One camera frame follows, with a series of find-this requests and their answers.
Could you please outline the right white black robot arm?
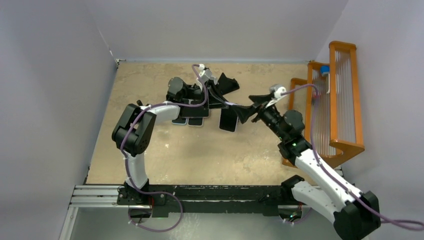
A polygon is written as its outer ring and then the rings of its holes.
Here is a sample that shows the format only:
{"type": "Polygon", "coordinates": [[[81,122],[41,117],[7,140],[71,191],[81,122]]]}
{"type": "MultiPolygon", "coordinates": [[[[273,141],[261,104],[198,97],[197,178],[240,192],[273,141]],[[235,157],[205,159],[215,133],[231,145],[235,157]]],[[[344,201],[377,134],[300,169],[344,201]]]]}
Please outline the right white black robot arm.
{"type": "Polygon", "coordinates": [[[250,117],[262,121],[280,140],[282,157],[305,172],[318,186],[316,189],[296,176],[294,183],[284,183],[280,196],[288,204],[295,201],[308,205],[325,217],[343,240],[361,240],[377,230],[379,200],[371,191],[363,192],[328,165],[305,139],[303,116],[297,110],[280,114],[270,95],[251,95],[252,105],[230,105],[241,123],[250,117]]]}

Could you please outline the lilac case phone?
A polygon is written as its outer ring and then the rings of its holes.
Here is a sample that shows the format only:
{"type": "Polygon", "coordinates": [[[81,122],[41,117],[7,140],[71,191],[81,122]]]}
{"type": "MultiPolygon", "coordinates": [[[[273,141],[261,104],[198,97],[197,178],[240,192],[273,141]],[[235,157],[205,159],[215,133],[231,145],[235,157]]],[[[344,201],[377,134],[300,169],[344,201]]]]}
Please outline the lilac case phone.
{"type": "Polygon", "coordinates": [[[223,108],[220,110],[219,117],[219,129],[234,133],[238,124],[238,116],[236,112],[229,108],[223,108]]]}

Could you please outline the purple case phone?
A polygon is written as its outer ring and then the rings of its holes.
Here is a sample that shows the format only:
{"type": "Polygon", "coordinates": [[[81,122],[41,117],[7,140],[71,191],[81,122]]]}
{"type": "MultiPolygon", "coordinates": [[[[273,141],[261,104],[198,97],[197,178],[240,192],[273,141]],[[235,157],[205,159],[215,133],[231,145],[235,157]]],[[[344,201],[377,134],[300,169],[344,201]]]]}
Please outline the purple case phone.
{"type": "Polygon", "coordinates": [[[210,110],[204,106],[189,107],[179,106],[179,116],[184,119],[206,118],[210,114],[210,110]]]}

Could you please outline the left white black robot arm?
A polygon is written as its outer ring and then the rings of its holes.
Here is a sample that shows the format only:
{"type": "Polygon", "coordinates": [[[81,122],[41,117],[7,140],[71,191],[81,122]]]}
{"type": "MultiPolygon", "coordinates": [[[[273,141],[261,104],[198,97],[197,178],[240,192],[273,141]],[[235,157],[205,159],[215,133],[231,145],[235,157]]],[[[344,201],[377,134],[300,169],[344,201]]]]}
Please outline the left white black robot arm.
{"type": "Polygon", "coordinates": [[[156,124],[170,121],[175,125],[201,127],[211,110],[221,111],[219,128],[234,132],[238,116],[230,108],[226,94],[239,90],[234,78],[222,73],[219,77],[208,68],[202,70],[196,83],[188,84],[180,77],[173,77],[167,84],[165,101],[144,105],[140,100],[128,104],[119,118],[111,139],[123,155],[127,179],[118,188],[118,204],[142,205],[162,200],[164,190],[153,190],[145,168],[145,152],[151,142],[156,124]]]}

